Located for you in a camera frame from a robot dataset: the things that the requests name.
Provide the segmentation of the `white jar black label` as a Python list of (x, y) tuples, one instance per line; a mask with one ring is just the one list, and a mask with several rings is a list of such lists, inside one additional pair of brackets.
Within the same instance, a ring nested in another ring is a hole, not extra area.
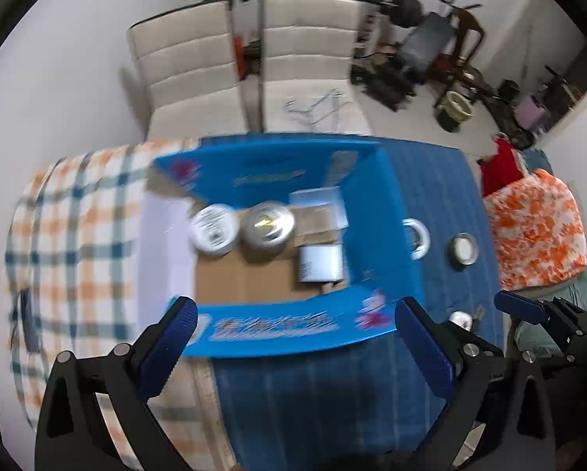
[(403, 226), (410, 242), (410, 255), (413, 261), (420, 261), (428, 254), (431, 247), (431, 236), (428, 228), (418, 219), (405, 218)]

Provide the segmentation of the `brown wooden chair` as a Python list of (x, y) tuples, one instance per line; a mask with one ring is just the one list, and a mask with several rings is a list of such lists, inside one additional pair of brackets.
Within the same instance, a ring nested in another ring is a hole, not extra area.
[[(433, 108), (438, 108), (443, 97), (451, 90), (455, 83), (461, 83), (474, 91), (479, 90), (474, 74), (470, 71), (470, 63), (484, 43), (486, 32), (472, 10), (480, 9), (481, 3), (473, 3), (466, 6), (458, 6), (455, 0), (438, 0), (449, 8), (444, 18), (449, 24), (456, 21), (454, 45), (450, 54), (440, 53), (433, 63), (430, 72), (433, 79), (444, 83), (444, 89), (439, 94)], [(465, 41), (470, 33), (477, 35), (476, 43), (472, 49), (463, 54)]]

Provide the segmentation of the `grey 65W charger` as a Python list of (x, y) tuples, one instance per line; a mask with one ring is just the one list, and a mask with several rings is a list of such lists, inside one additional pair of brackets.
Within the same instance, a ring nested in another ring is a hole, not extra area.
[(344, 262), (340, 243), (301, 247), (299, 279), (302, 283), (341, 282), (344, 279)]

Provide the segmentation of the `left white padded chair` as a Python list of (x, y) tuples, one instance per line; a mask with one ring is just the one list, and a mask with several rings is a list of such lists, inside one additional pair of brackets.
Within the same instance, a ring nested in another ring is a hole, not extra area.
[(151, 108), (148, 138), (250, 131), (227, 1), (141, 20), (128, 29), (128, 38)]

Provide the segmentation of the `blue cardboard milk box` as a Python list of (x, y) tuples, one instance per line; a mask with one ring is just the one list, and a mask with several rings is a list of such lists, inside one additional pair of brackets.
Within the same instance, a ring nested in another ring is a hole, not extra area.
[(196, 303), (191, 357), (344, 347), (421, 299), (388, 150), (360, 137), (262, 138), (158, 156), (137, 255), (137, 320)]

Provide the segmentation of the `silver jar with gold top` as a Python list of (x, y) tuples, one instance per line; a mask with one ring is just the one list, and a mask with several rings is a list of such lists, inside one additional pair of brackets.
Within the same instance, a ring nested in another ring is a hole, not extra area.
[(251, 253), (276, 255), (292, 239), (295, 217), (292, 210), (278, 202), (262, 202), (247, 210), (242, 218), (240, 233)]

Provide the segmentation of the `plaid orange blue cloth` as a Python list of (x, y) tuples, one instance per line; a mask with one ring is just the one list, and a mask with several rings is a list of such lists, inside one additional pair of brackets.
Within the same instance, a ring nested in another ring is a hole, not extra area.
[[(147, 179), (159, 155), (196, 138), (147, 141), (65, 157), (38, 172), (15, 207), (5, 271), (12, 299), (10, 366), (25, 419), (37, 432), (60, 351), (106, 355), (137, 330), (136, 251)], [(30, 290), (40, 352), (25, 347), (20, 291)], [(151, 410), (194, 470), (238, 470), (203, 358), (182, 358)]]

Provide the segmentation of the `clear acrylic box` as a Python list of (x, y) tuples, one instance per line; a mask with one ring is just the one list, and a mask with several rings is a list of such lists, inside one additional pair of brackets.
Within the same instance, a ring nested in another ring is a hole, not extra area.
[(329, 223), (335, 230), (349, 226), (347, 211), (338, 186), (302, 189), (289, 195), (289, 202), (296, 207), (321, 208), (329, 213)]

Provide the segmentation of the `red cloth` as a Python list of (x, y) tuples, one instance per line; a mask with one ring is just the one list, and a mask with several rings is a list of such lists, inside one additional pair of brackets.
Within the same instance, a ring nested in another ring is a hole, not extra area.
[(495, 143), (497, 145), (496, 153), (477, 161), (481, 171), (483, 198), (524, 177), (517, 162), (516, 149), (512, 144), (503, 137), (497, 137)]

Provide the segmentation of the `orange floral cushion chair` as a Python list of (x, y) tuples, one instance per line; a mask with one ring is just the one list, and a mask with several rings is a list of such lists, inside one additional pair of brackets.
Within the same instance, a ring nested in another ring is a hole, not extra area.
[(500, 283), (509, 291), (547, 287), (587, 268), (587, 242), (569, 187), (543, 169), (484, 199)]

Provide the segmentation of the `blue striped tablecloth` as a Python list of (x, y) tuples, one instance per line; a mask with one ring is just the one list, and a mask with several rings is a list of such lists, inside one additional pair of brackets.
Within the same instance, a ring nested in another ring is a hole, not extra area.
[[(432, 237), (421, 266), (426, 311), (443, 321), (481, 310), (481, 337), (501, 345), (496, 254), (467, 159), (417, 141), (385, 146), (410, 216)], [(456, 270), (448, 247), (461, 232), (480, 253)], [(368, 457), (416, 447), (443, 408), (393, 333), (325, 352), (216, 360), (214, 374), (232, 451), (250, 470), (357, 469)]]

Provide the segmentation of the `white earbuds case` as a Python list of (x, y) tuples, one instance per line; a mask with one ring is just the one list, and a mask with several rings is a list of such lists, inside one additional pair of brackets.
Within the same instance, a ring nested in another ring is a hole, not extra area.
[(452, 312), (449, 316), (449, 320), (462, 329), (468, 330), (468, 332), (472, 330), (473, 318), (468, 312), (462, 312), (461, 310)]

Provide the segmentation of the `white padded chair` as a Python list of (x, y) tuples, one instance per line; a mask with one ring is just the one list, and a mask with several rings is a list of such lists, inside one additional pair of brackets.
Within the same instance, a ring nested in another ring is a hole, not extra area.
[(151, 108), (148, 138), (250, 131), (227, 1), (141, 20), (128, 29), (128, 38)]
[[(266, 132), (319, 132), (370, 135), (358, 104), (350, 71), (362, 3), (353, 0), (261, 0), (260, 90), (262, 127)], [(288, 117), (292, 98), (321, 97), (331, 88), (349, 101), (338, 126), (328, 121), (305, 128)]]

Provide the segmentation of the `right white padded chair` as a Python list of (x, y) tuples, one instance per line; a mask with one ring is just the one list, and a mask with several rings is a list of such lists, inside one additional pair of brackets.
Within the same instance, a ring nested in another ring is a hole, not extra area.
[[(358, 104), (350, 71), (362, 3), (353, 0), (261, 0), (260, 90), (262, 127), (266, 132), (319, 132), (370, 135)], [(331, 88), (349, 101), (338, 126), (328, 121), (305, 128), (288, 117), (292, 98), (321, 97)]]

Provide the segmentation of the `white cream jar panda logo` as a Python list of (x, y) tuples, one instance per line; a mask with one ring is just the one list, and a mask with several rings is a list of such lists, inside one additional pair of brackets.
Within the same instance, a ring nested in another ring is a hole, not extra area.
[(208, 256), (224, 256), (236, 247), (240, 221), (236, 210), (226, 204), (211, 204), (190, 220), (193, 247)]

